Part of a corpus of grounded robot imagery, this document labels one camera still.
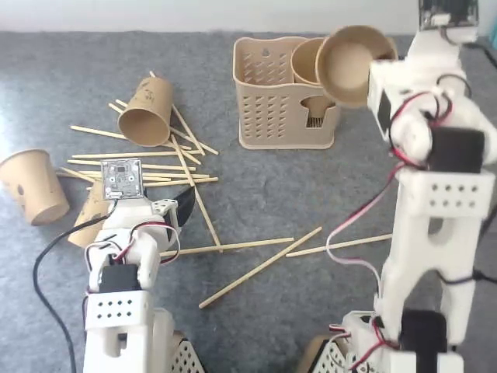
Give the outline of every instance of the paper cup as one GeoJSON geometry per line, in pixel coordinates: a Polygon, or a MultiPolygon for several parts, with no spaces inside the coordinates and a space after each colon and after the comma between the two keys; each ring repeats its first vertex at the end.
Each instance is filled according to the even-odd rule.
{"type": "MultiPolygon", "coordinates": [[[[93,183],[92,189],[86,198],[86,202],[83,205],[81,212],[76,219],[75,226],[92,220],[94,218],[99,218],[109,210],[109,201],[103,200],[103,185],[100,181],[95,181],[93,183]]],[[[83,228],[77,232],[72,233],[68,237],[70,243],[74,243],[76,246],[85,248],[90,243],[95,241],[96,235],[102,229],[104,221],[100,223],[90,225],[89,227],[83,228]]]]}
{"type": "Polygon", "coordinates": [[[161,78],[145,78],[125,111],[119,115],[119,129],[135,144],[162,145],[169,139],[171,108],[171,83],[161,78]]]}
{"type": "Polygon", "coordinates": [[[42,149],[11,155],[0,163],[0,180],[24,210],[31,225],[45,225],[62,218],[69,203],[50,155],[42,149]]]}
{"type": "Polygon", "coordinates": [[[367,105],[370,63],[396,60],[392,39],[369,26],[348,26],[331,35],[321,45],[315,71],[327,96],[340,105],[367,105]]]}
{"type": "MultiPolygon", "coordinates": [[[[303,42],[292,53],[290,64],[296,83],[320,86],[316,78],[316,56],[319,47],[323,44],[324,37],[317,37],[303,42]]],[[[326,109],[335,103],[326,96],[317,96],[304,99],[302,104],[309,109],[309,117],[323,118],[326,109]]]]}

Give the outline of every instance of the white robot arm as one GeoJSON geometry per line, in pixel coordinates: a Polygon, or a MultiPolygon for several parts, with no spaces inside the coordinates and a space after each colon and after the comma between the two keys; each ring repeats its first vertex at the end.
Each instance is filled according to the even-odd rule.
{"type": "Polygon", "coordinates": [[[383,139],[413,167],[397,174],[391,251],[374,312],[346,315],[334,331],[347,338],[325,347],[337,372],[464,371],[451,348],[463,342],[471,311],[474,254],[495,182],[481,167],[497,160],[497,130],[465,96],[459,59],[458,44],[476,40],[478,3],[424,3],[432,6],[420,3],[420,31],[405,60],[370,66],[368,106],[383,139]],[[442,221],[435,233],[433,219],[442,221]],[[406,298],[431,270],[443,283],[440,312],[406,310],[406,298]]]}
{"type": "MultiPolygon", "coordinates": [[[[140,189],[139,161],[112,162],[117,164],[103,167],[106,196],[126,199],[117,201],[85,251],[90,275],[84,372],[166,373],[175,347],[174,321],[165,309],[154,308],[151,290],[165,261],[159,253],[179,239],[192,212],[194,189],[174,200],[150,202],[140,189]],[[106,175],[117,169],[123,171],[106,175]]],[[[200,362],[197,367],[203,371],[200,362]]]]}

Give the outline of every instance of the tipped over paper cup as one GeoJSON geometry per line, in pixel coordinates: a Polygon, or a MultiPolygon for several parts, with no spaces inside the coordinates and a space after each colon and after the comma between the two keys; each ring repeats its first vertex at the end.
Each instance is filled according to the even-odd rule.
{"type": "MultiPolygon", "coordinates": [[[[109,210],[109,201],[103,200],[103,185],[100,181],[93,183],[92,189],[89,191],[86,202],[83,205],[81,212],[76,219],[75,226],[85,223],[89,220],[100,218],[107,214],[109,210]]],[[[100,229],[102,229],[103,221],[100,223],[90,225],[89,227],[80,229],[72,233],[68,237],[68,241],[74,243],[76,246],[85,248],[90,243],[95,241],[100,229]]]]}
{"type": "Polygon", "coordinates": [[[0,180],[31,225],[50,224],[69,210],[50,156],[42,149],[26,150],[5,159],[0,163],[0,180]]]}
{"type": "Polygon", "coordinates": [[[370,26],[347,26],[321,45],[315,71],[327,96],[347,107],[367,104],[370,63],[397,60],[392,39],[370,26]]]}
{"type": "Polygon", "coordinates": [[[169,139],[172,85],[162,78],[141,81],[117,123],[121,133],[141,146],[159,146],[169,139]]]}

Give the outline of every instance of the slotted basket wall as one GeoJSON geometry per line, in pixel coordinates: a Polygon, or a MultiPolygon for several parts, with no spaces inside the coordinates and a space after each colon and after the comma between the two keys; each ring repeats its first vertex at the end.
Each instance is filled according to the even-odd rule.
{"type": "Polygon", "coordinates": [[[323,96],[323,89],[295,84],[292,51],[303,37],[238,39],[233,53],[233,79],[238,99],[239,139],[248,149],[325,149],[333,145],[339,107],[323,120],[308,120],[304,99],[323,96]]]}

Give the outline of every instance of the circuit board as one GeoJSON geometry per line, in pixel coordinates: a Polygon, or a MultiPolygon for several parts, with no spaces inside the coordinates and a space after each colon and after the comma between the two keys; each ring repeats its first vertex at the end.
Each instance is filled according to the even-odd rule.
{"type": "Polygon", "coordinates": [[[105,200],[142,198],[144,196],[140,159],[112,159],[101,163],[105,200]]]}
{"type": "Polygon", "coordinates": [[[421,30],[478,26],[478,0],[419,0],[421,30]]]}

